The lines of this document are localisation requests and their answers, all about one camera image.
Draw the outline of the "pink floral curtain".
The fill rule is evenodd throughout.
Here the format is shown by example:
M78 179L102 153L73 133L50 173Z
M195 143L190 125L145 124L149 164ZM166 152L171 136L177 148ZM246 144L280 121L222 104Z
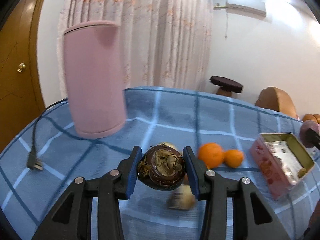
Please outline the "pink floral curtain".
M89 21L119 26L125 87L203 90L214 0L65 0L57 35L60 91L66 96L63 34Z

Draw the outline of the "dark round stool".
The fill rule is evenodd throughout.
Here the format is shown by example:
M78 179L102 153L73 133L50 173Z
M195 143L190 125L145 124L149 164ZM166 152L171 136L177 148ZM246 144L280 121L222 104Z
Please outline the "dark round stool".
M243 85L221 76L211 76L210 82L216 86L219 86L216 94L221 96L226 96L229 98L233 97L233 94L241 94L243 90Z

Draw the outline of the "pink cylindrical appliance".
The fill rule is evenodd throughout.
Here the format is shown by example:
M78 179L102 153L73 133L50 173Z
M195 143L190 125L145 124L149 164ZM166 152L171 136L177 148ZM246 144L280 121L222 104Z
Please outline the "pink cylindrical appliance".
M126 106L118 25L91 21L68 28L63 66L77 134L97 139L119 131L126 121Z

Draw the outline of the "purple round fruit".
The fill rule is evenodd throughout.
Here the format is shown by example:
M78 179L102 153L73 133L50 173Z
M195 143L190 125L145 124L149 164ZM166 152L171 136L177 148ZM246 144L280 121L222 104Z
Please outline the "purple round fruit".
M312 120L305 121L300 128L299 138L306 148L316 147L320 150L319 124Z

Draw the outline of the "white wall air conditioner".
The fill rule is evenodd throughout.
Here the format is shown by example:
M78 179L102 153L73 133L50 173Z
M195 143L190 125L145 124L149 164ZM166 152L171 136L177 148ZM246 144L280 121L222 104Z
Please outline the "white wall air conditioner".
M264 17L266 16L265 3L258 0L226 0L226 7Z

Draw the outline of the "brown leather sofa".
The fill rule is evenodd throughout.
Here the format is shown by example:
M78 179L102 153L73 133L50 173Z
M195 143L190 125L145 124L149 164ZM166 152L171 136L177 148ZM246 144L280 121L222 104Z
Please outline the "brown leather sofa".
M292 118L299 119L296 107L289 94L277 87L267 87L263 89L260 92L255 105L260 108L274 110Z

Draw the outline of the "dark brown water chestnut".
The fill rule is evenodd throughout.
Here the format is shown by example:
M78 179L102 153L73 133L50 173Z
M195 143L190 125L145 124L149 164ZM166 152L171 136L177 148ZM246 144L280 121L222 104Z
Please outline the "dark brown water chestnut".
M160 191L171 191L184 181L185 160L170 144L152 146L137 165L137 178L146 186Z

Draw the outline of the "blue plaid tablecloth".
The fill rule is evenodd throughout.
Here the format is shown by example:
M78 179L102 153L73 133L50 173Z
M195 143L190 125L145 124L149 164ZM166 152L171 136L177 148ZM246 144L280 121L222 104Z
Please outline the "blue plaid tablecloth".
M124 92L124 126L87 139L71 99L1 153L1 239L319 239L313 128L225 96Z

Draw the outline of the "halved white-fleshed water chestnut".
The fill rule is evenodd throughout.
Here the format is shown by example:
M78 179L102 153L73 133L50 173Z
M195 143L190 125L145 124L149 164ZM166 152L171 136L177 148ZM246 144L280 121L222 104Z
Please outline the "halved white-fleshed water chestnut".
M186 184L174 189L167 201L168 208L176 210L190 210L194 205L195 196L192 194L190 186Z

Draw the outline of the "large orange mandarin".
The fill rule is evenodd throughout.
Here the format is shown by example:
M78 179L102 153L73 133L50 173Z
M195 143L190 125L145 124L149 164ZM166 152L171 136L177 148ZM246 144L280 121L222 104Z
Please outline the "large orange mandarin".
M198 159L203 161L208 169L220 166L225 158L223 148L216 143L203 144L198 150Z

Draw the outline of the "small orange mandarin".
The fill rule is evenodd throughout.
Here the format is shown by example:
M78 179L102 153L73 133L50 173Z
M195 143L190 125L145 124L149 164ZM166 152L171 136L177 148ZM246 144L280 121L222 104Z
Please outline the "small orange mandarin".
M224 152L224 164L230 168L238 168L244 158L245 155L240 150L227 150Z

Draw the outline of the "pink metal tin box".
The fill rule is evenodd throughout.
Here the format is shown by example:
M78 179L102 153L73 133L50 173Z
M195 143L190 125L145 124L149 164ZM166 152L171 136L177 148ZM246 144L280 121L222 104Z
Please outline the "pink metal tin box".
M288 194L315 166L306 148L292 133L261 133L250 153L275 200Z

